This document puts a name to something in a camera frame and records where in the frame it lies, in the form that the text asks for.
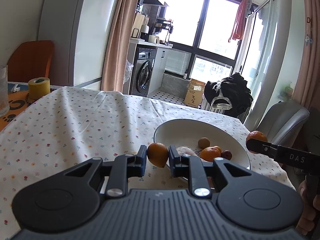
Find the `person's right hand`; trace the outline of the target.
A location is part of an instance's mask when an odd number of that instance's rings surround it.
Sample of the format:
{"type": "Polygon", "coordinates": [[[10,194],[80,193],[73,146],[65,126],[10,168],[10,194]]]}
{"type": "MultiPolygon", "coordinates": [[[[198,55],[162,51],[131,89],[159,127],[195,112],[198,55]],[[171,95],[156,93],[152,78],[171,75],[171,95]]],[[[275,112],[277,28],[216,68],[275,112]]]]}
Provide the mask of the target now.
{"type": "Polygon", "coordinates": [[[305,180],[300,183],[298,189],[304,203],[304,209],[296,230],[305,236],[315,227],[316,211],[319,211],[319,194],[314,197],[313,204],[310,205],[307,198],[308,188],[305,180]]]}

